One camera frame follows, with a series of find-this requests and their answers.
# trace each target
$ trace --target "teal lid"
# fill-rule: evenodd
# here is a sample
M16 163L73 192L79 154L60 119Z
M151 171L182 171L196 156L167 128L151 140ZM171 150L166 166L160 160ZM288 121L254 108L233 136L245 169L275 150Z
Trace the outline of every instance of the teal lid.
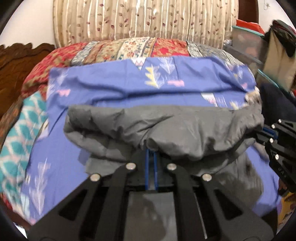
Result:
M266 74L262 72L262 70L258 69L257 72L262 75L264 78L266 78L270 83L274 84L277 88L280 88L277 83L275 83L271 78L269 78Z
M251 30L251 29L247 29L247 28L243 28L243 27L239 27L239 26L232 26L232 27L233 27L233 28L237 28L237 29L241 29L241 30L248 31L248 32L253 33L253 34L257 34L257 35L260 36L260 37L264 36L264 34L259 33L259 32L254 31L254 30Z

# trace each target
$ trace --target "patterned quilt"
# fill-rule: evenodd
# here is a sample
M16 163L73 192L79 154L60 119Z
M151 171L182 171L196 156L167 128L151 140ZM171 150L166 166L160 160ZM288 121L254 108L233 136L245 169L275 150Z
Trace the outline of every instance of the patterned quilt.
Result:
M230 63L237 61L223 50L177 39L141 37L77 43L54 50L37 64L25 79L21 96L22 98L27 98L39 90L42 98L45 100L48 75L53 67L70 67L136 57L166 57L174 55L193 57L215 55Z

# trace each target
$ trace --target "red object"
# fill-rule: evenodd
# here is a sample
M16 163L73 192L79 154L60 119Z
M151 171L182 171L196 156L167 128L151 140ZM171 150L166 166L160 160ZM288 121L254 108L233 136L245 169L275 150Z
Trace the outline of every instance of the red object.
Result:
M242 28L251 29L251 30L257 31L257 32L259 32L261 34L265 34L263 29L257 23L251 23L251 22L248 23L248 22L245 22L243 20L237 19L237 26L242 27Z
M10 202L8 201L8 198L6 197L6 195L4 193L0 193L0 198L3 200L3 202L6 204L6 207L10 210L12 210L12 206L10 204Z

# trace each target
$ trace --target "floral pattern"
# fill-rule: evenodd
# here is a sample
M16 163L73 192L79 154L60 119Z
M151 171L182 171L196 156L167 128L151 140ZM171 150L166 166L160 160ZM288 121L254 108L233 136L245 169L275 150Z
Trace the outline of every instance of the floral pattern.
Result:
M87 43L77 43L64 48L58 48L38 63L26 77L21 90L21 97L27 98L36 91L40 91L43 100L46 100L49 71L53 67L69 67L74 56Z
M54 0L59 47L78 42L159 37L223 47L238 18L238 0Z
M227 53L224 50L216 49L207 45L203 44L196 44L190 41L187 41L188 44L188 51L190 56L192 57L209 57L209 56L217 56L218 58L222 59L224 62L228 63L229 65L238 64L243 65L241 61L233 57L231 54Z
M142 57L149 40L150 37L127 39L121 46L117 59L122 60L126 58Z
M142 37L77 43L51 52L38 63L22 86L21 97L40 91L46 100L49 71L53 67L69 67L134 57L189 56L187 43L177 39Z
M187 43L177 39L157 39L151 57L189 56Z

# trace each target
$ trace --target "plastic storage bin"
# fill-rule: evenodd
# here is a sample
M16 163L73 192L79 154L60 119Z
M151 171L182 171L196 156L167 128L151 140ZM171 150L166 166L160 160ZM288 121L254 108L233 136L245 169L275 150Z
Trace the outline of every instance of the plastic storage bin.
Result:
M247 65L254 74L254 76L256 76L258 69L263 69L264 67L264 63L261 62L259 59L256 59L251 55L240 52L231 45L225 45L224 50L230 53L233 57L235 57L245 65Z
M261 38L262 36L264 35L259 32L233 26L232 46L235 49L264 62L267 54L268 43Z

